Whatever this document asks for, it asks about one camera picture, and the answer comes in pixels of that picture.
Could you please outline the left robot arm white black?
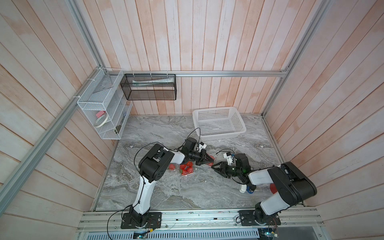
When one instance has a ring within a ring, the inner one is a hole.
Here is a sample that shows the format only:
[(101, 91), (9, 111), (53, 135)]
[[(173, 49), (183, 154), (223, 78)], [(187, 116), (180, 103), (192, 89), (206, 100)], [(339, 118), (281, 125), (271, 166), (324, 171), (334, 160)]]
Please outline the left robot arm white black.
[(188, 162), (197, 166), (214, 162), (204, 143), (198, 143), (188, 137), (177, 149), (170, 149), (159, 142), (152, 143), (152, 148), (143, 156), (138, 165), (140, 186), (137, 197), (130, 207), (130, 214), (137, 222), (143, 221), (150, 210), (150, 201), (157, 181), (163, 177), (169, 165), (185, 165)]

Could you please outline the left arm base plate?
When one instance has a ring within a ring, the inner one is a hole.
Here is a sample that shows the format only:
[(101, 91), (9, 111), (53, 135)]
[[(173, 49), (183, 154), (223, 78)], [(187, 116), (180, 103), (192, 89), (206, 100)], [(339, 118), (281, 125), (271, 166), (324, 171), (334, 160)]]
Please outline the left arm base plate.
[(162, 213), (148, 212), (144, 215), (124, 213), (121, 229), (158, 229), (161, 227)]

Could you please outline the clear plastic clamshell container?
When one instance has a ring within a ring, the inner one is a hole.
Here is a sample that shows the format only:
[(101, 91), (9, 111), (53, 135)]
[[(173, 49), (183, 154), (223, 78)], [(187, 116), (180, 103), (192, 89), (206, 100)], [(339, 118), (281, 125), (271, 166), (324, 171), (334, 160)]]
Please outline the clear plastic clamshell container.
[(187, 176), (194, 173), (194, 163), (188, 161), (186, 164), (179, 165), (182, 176)]

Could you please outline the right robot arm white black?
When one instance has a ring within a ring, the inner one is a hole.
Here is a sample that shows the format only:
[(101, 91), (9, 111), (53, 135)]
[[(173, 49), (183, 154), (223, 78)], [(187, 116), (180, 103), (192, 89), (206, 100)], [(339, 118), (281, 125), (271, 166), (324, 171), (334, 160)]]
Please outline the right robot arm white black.
[(255, 205), (253, 211), (239, 211), (242, 226), (280, 224), (278, 213), (317, 194), (315, 184), (292, 162), (253, 170), (245, 154), (233, 155), (234, 165), (228, 162), (213, 164), (211, 168), (224, 178), (238, 178), (238, 184), (252, 193), (258, 185), (269, 184), (275, 192)]

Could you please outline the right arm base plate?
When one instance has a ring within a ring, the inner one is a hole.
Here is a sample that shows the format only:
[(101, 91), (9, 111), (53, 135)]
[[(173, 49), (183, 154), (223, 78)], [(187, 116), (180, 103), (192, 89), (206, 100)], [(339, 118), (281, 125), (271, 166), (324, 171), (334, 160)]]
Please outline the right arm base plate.
[(266, 215), (262, 210), (240, 210), (236, 222), (242, 226), (280, 226), (281, 220), (277, 213)]

